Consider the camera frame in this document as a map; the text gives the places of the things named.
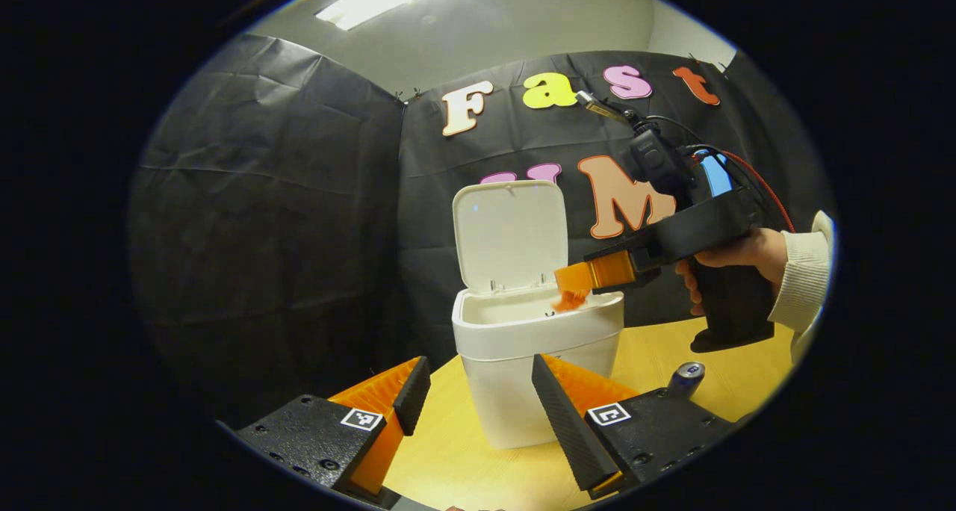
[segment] human hand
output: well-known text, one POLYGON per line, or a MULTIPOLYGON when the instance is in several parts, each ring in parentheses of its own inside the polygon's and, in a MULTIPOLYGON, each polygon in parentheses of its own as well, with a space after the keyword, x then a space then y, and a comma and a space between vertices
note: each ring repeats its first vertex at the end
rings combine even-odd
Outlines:
MULTIPOLYGON (((786 239, 782 232, 773 229, 752 229, 744 238, 734 240, 721 248, 697 253, 694 258, 703 266, 713 268, 734 265, 754 266, 757 272, 771 283, 774 297, 776 297, 780 293, 780 285, 783 283, 783 273, 786 269, 786 239)), ((694 303, 690 314, 700 317, 704 314, 704 307, 701 306, 703 297, 697 290, 697 279, 690 270, 690 261, 680 260, 674 270, 683 276, 683 286, 687 287, 690 301, 694 303)))

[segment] orange object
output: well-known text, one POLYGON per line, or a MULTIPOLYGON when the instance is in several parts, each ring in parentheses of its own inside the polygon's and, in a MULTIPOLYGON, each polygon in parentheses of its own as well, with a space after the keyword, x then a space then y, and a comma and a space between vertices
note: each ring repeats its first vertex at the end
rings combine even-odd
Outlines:
POLYGON ((417 357, 396 365, 329 397, 329 401, 333 403, 385 416, 385 428, 349 478, 357 487, 373 495, 378 495, 382 490, 385 474, 392 464, 392 459, 395 459, 395 453, 399 450, 404 436, 402 425, 395 413, 395 399, 420 359, 421 357, 417 357))
POLYGON ((557 301, 557 303, 550 304, 550 306, 554 307, 554 311, 558 313, 577 309, 581 307, 584 300, 587 300, 589 292, 590 291, 564 291, 561 293, 561 300, 557 301))
POLYGON ((588 409, 610 405, 639 395, 628 386, 618 384, 587 369, 578 368, 577 365, 547 354, 542 354, 541 357, 544 358, 547 368, 564 389, 568 399, 571 399, 571 404, 581 417, 584 417, 588 409))
POLYGON ((624 474, 618 470, 611 477, 608 477, 607 480, 601 481, 601 483, 595 485, 591 490, 595 494, 600 494, 606 490, 613 490, 615 485, 618 485, 621 483, 621 481, 624 481, 624 474))
POLYGON ((591 289, 635 282, 636 274, 626 250, 580 262, 554 271, 561 300, 552 304, 554 311, 577 309, 591 289))

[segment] gray wall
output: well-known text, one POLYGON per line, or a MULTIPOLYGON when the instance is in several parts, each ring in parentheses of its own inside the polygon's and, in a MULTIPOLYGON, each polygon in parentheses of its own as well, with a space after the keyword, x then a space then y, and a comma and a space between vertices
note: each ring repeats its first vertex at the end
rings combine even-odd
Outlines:
POLYGON ((719 69, 723 68, 717 63, 730 65, 737 49, 710 28, 665 1, 653 0, 652 7, 654 28, 648 44, 649 52, 679 55, 681 58, 693 54, 694 58, 713 63, 719 69))
POLYGON ((342 31, 314 16, 331 1, 294 1, 252 32, 314 49, 403 98, 518 59, 646 51, 654 21, 652 0, 417 0, 342 31))

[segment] white sleeve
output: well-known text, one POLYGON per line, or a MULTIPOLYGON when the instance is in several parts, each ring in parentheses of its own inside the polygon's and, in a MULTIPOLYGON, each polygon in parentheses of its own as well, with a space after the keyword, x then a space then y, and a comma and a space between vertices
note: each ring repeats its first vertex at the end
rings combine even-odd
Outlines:
POLYGON ((820 211, 813 218, 812 231, 782 233, 786 240, 786 268, 768 320, 793 330, 791 357, 796 363, 812 341, 826 301, 836 248, 834 225, 820 211))

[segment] person's arm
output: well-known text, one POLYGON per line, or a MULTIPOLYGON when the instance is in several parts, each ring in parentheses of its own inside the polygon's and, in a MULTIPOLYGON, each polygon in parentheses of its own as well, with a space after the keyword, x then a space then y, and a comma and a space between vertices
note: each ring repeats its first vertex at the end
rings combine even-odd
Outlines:
POLYGON ((833 221, 817 212, 810 232, 783 232, 786 269, 774 310, 768 317, 793 330, 791 357, 798 361, 806 351, 823 311, 833 268, 833 221))
MULTIPOLYGON (((822 312, 834 259, 833 221, 817 212, 812 232, 776 232, 755 229, 749 236, 724 248, 698 253, 696 259, 704 266, 755 266, 761 276, 771 283, 777 297, 768 320, 781 323, 793 330, 792 360, 802 356, 822 312)), ((689 264, 682 261, 676 268, 684 276, 684 285, 690 291, 694 306, 691 314, 703 315, 701 294, 690 273, 689 264)))

